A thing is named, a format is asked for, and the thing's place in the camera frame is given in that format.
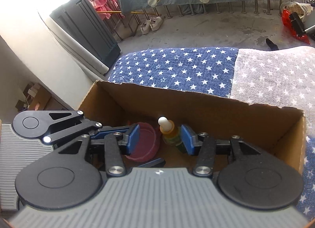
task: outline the blue gripper pad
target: blue gripper pad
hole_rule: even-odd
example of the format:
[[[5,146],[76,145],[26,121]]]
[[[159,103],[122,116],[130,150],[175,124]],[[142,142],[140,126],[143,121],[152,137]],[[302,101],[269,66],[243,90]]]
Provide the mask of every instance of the blue gripper pad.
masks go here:
[[[28,164],[52,152],[53,146],[18,136],[10,123],[1,124],[0,135],[0,206],[4,211],[16,211],[15,177]]]
[[[192,176],[186,168],[133,168],[108,179],[79,206],[61,211],[25,206],[10,219],[14,228],[303,228],[307,223],[293,206],[241,207],[210,179]]]
[[[193,144],[194,142],[193,136],[196,137],[196,134],[192,132],[188,126],[185,126],[185,125],[181,126],[181,139],[189,155],[195,155],[195,146]]]
[[[134,130],[128,136],[128,143],[127,143],[127,153],[132,154],[134,151],[140,137],[140,126],[139,124],[134,128]]]
[[[128,129],[113,129],[113,130],[108,130],[108,131],[102,131],[97,133],[95,136],[92,136],[91,139],[102,139],[106,135],[114,132],[121,132],[125,133],[127,132]],[[140,137],[140,126],[137,124],[134,130],[129,134],[129,135],[124,135],[122,144],[126,145],[126,153],[131,154],[137,145]]]

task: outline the white wall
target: white wall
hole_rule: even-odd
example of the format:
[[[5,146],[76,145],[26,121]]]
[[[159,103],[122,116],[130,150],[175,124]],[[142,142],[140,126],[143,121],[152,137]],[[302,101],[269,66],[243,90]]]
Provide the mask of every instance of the white wall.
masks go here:
[[[37,7],[43,2],[0,0],[0,35],[49,90],[77,109],[92,81],[40,19]]]
[[[22,62],[0,37],[0,120],[12,122],[18,110],[18,100],[23,100],[23,90],[37,79],[27,71]]]

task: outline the white star pattern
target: white star pattern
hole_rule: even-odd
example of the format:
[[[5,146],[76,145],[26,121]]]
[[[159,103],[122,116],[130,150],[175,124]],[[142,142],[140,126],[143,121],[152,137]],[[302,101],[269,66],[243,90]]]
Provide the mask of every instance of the white star pattern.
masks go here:
[[[304,209],[304,214],[306,215],[308,212],[310,212],[311,210],[310,210],[310,207],[306,207],[305,209]]]
[[[230,97],[237,53],[222,47],[148,49],[120,57],[113,67],[120,77],[114,79],[113,71],[108,80]]]
[[[305,194],[301,196],[300,201],[303,203],[306,200]]]
[[[312,176],[313,176],[313,170],[309,170],[309,171],[308,171],[307,178],[308,178],[308,179],[311,179]]]

